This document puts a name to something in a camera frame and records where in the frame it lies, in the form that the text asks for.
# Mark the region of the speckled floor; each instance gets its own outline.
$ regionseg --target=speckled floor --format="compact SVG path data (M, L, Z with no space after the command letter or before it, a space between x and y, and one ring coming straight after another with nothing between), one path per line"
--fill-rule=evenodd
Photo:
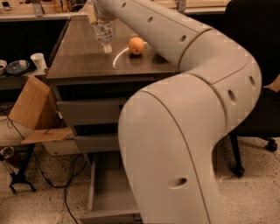
M24 136L30 132L20 125L17 127ZM0 146L18 144L20 141L21 137L14 129L8 129L6 121L0 122ZM228 224L278 224L280 151L272 153L265 150L266 143L258 138L240 137L239 143L246 169L242 178L237 178L229 170L234 159L228 137L222 139L213 152L216 179ZM39 145L35 147L35 154L45 175L55 185L67 182L76 155L52 157ZM83 163L84 159L79 158L76 169L82 167ZM17 194L13 194L9 188L11 176L0 164L1 224L74 223L65 206L64 190L51 188L45 182L34 156L31 157L25 175L37 191L32 192L28 185L17 184ZM87 165L67 191L67 203L77 219L87 211L89 185L90 166Z

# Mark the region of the gray drawer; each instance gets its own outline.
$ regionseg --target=gray drawer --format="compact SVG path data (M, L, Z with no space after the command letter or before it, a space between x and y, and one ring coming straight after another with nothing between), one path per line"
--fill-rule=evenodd
M95 154L84 224L142 223L119 152Z
M117 134L76 136L75 141L81 153L119 151Z
M117 123L125 98L89 101L58 101L66 125Z

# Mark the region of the chair wheel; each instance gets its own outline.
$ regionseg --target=chair wheel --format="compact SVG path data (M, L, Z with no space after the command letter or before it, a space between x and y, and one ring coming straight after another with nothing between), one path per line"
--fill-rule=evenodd
M268 142L265 147L268 151L276 151L277 150L277 143L276 142Z
M231 172L237 177L242 177L244 175L245 169L243 166L236 166L235 168L231 169Z

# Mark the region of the black chair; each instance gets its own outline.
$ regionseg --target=black chair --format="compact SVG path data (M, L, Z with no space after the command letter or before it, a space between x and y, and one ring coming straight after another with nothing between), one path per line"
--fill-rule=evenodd
M232 0L224 22L223 32L255 57L262 71L262 86L269 85L280 74L280 1ZM272 137L280 137L280 91L263 88L255 109L229 135L236 162L233 172L242 176L238 136L260 137L268 141L269 151L277 149Z

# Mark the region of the clear water bottle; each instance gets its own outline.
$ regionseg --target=clear water bottle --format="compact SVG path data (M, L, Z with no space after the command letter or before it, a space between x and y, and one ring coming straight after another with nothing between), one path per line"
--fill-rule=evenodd
M103 45L104 52L111 53L111 44L114 39L114 33L111 22L97 19L97 21L94 22L94 31L96 39Z

